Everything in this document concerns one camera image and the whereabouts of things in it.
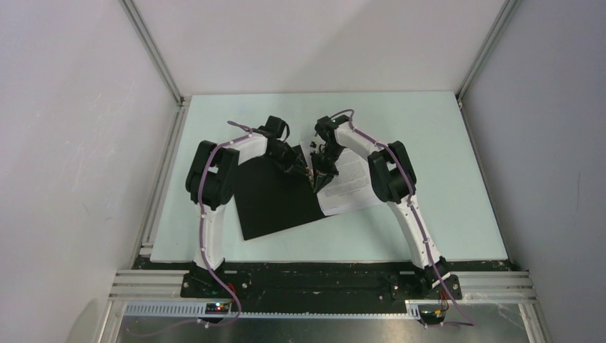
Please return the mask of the red folder with black inside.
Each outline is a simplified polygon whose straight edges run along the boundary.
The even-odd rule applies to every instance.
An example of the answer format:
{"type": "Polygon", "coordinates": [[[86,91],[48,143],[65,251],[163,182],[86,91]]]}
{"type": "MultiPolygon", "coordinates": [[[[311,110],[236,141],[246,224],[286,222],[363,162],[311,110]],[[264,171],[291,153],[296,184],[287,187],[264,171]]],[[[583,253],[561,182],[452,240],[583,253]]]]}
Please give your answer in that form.
{"type": "MultiPolygon", "coordinates": [[[[309,141],[293,147],[310,162],[309,141]]],[[[240,164],[234,200],[244,239],[256,239],[323,219],[317,194],[301,178],[284,175],[274,163],[258,157],[240,164]]]]}

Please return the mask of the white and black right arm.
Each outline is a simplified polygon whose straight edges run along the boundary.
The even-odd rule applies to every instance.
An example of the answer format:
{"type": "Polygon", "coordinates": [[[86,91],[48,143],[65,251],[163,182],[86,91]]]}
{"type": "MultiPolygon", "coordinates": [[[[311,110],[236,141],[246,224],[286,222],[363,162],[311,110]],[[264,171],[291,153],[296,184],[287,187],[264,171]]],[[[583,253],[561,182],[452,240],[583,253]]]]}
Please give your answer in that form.
{"type": "Polygon", "coordinates": [[[322,143],[311,153],[312,189],[320,192],[339,174],[337,161],[344,149],[365,159],[375,196],[385,203],[402,230],[415,266],[415,289],[433,298],[447,287],[452,276],[447,260],[434,243],[421,214],[416,176],[404,144],[382,143],[353,124],[353,116],[341,111],[324,116],[314,126],[322,143]]]}

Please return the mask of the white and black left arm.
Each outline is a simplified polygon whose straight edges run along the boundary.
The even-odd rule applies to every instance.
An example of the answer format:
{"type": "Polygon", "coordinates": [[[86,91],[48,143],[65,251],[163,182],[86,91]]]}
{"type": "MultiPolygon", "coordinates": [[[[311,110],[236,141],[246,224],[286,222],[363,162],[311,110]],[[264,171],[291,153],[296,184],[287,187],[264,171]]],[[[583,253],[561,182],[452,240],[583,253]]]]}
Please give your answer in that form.
{"type": "Polygon", "coordinates": [[[186,178],[186,190],[199,208],[199,241],[193,262],[206,270],[197,286],[208,297],[218,297],[226,285],[226,279],[216,270],[224,261],[224,212],[234,195],[238,166],[265,157],[284,175],[307,182],[312,178],[302,154],[287,143],[290,128],[283,119],[269,116],[257,128],[235,121],[227,123],[243,130],[244,135],[219,144],[201,141],[186,178]]]}

